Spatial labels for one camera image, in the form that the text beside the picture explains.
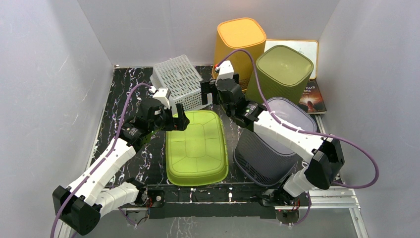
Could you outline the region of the grey mesh basket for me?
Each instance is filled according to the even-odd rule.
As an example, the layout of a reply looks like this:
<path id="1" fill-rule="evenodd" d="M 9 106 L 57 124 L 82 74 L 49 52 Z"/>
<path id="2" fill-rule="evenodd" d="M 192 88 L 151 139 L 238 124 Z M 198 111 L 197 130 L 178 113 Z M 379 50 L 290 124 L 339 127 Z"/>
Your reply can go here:
<path id="1" fill-rule="evenodd" d="M 288 99 L 273 97 L 267 102 L 278 117 L 304 130 L 319 131 L 315 120 Z M 248 129 L 242 131 L 233 159 L 246 177 L 265 187 L 282 182 L 302 161 L 286 146 Z"/>

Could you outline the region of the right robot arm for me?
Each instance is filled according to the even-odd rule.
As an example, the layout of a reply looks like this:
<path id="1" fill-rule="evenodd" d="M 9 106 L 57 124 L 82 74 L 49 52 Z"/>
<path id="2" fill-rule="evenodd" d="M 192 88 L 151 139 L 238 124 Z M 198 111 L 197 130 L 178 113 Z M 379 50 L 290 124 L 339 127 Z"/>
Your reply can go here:
<path id="1" fill-rule="evenodd" d="M 328 190 L 344 165 L 338 139 L 329 134 L 306 131 L 291 124 L 283 116 L 303 113 L 298 106 L 282 97 L 274 97 L 259 104 L 246 100 L 235 79 L 200 82 L 202 102 L 212 95 L 215 104 L 239 127 L 253 132 L 264 140 L 282 144 L 308 163 L 290 175 L 279 189 L 279 200 L 292 205 L 299 195 L 312 188 Z"/>

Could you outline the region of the orange mesh basket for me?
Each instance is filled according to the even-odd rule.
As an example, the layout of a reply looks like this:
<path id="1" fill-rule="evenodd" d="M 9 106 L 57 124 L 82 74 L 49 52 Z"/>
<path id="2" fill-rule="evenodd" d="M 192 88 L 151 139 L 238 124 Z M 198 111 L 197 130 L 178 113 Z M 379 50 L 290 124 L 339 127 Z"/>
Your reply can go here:
<path id="1" fill-rule="evenodd" d="M 266 33 L 252 18 L 243 17 L 222 22 L 217 27 L 213 63 L 218 64 L 236 49 L 245 49 L 256 60 L 264 52 L 265 42 Z M 244 52 L 236 52 L 227 59 L 239 74 L 242 90 L 246 90 L 253 72 L 249 57 Z"/>

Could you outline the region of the white perforated plastic basket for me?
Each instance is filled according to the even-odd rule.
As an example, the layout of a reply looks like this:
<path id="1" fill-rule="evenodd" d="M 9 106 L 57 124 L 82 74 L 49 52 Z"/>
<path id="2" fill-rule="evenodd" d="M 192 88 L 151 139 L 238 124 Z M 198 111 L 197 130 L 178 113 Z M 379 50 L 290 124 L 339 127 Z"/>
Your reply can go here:
<path id="1" fill-rule="evenodd" d="M 207 94 L 207 104 L 202 103 L 200 82 L 203 80 L 186 55 L 157 63 L 150 77 L 156 88 L 170 90 L 172 114 L 177 114 L 176 104 L 181 103 L 184 111 L 196 111 L 212 103 L 212 95 Z"/>

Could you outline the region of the lime green plastic tray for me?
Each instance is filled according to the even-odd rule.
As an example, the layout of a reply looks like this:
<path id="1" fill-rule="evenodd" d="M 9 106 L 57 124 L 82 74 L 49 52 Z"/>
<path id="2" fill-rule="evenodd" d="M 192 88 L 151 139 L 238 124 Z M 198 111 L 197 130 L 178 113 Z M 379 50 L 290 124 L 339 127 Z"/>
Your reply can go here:
<path id="1" fill-rule="evenodd" d="M 223 123 L 209 110 L 188 111 L 184 131 L 166 134 L 165 158 L 168 181 L 177 186 L 203 186 L 228 175 L 228 152 Z"/>

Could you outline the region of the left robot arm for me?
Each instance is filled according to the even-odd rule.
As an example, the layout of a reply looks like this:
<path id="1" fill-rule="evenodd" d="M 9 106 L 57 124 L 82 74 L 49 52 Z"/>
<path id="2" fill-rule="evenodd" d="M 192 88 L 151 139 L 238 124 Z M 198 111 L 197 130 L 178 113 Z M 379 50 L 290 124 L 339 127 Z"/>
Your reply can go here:
<path id="1" fill-rule="evenodd" d="M 183 105 L 176 104 L 177 115 L 158 99 L 143 99 L 138 113 L 120 123 L 110 145 L 82 175 L 67 187 L 59 185 L 52 193 L 57 223 L 59 220 L 84 236 L 101 217 L 110 211 L 133 203 L 143 206 L 148 193 L 140 182 L 130 179 L 108 192 L 103 188 L 116 172 L 132 159 L 157 131 L 184 131 L 188 124 Z"/>

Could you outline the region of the olive green mesh basket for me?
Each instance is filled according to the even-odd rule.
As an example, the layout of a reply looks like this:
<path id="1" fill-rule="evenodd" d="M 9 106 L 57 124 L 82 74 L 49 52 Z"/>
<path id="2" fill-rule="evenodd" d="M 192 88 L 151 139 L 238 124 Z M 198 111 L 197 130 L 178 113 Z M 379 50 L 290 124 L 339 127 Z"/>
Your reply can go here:
<path id="1" fill-rule="evenodd" d="M 298 51 L 284 45 L 273 46 L 256 60 L 256 70 L 252 73 L 245 97 L 247 100 L 263 103 L 256 73 L 267 100 L 283 97 L 298 104 L 314 67 L 313 62 Z"/>

